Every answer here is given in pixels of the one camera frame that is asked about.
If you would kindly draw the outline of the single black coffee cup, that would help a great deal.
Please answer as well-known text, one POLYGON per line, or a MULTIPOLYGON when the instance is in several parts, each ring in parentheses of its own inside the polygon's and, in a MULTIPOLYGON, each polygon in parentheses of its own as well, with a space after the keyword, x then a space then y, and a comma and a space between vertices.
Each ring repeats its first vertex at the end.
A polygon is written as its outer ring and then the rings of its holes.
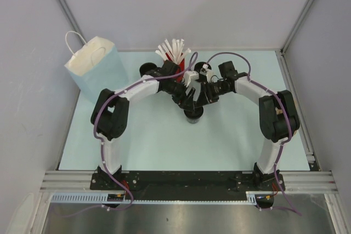
POLYGON ((196 108, 193 111, 184 110, 186 120, 191 124, 197 123, 202 117, 203 112, 204 112, 203 107, 196 108))

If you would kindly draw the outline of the black coffee cup stack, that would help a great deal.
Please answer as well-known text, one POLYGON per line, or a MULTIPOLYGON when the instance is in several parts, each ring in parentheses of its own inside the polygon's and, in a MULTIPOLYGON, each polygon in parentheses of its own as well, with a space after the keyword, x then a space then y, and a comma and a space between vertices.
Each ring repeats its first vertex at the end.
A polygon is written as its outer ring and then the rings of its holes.
POLYGON ((147 62, 141 65, 139 73, 142 79, 158 77, 157 65, 152 62, 147 62))

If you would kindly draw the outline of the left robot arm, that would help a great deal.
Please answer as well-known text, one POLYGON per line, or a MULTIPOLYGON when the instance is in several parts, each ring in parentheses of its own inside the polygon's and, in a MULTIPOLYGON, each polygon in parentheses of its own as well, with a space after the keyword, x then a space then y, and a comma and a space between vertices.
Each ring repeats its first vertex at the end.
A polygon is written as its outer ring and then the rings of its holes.
POLYGON ((127 128, 130 104, 138 102, 158 92, 166 92, 180 103, 190 84, 198 80, 195 71, 179 71, 179 66, 166 60, 162 67, 151 62, 139 68, 141 79, 120 90, 104 89, 100 92, 91 116, 94 136, 101 141, 101 163, 99 168, 105 172, 102 183, 109 190, 120 186, 122 168, 119 137, 127 128))

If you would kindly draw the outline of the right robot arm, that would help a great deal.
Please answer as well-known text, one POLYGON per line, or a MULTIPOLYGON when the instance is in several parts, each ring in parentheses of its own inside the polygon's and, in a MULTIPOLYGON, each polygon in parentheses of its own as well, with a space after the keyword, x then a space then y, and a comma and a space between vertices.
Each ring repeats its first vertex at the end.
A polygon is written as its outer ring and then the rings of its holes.
POLYGON ((274 92, 254 81, 250 73, 239 73, 231 61, 218 66, 221 79, 214 82, 212 69, 206 62, 195 65, 201 90, 196 106, 217 102, 221 95, 236 93, 258 106, 259 126, 265 137, 258 161, 254 164, 253 185, 265 191, 278 179, 278 166, 282 149, 300 127, 295 102, 290 91, 274 92))

